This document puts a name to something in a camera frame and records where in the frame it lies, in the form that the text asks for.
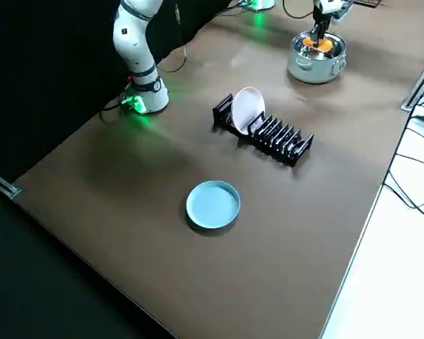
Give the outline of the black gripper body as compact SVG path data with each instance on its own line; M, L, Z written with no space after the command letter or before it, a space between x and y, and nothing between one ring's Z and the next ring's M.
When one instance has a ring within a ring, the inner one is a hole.
M313 19L316 24L340 21L352 8L352 1L314 0Z

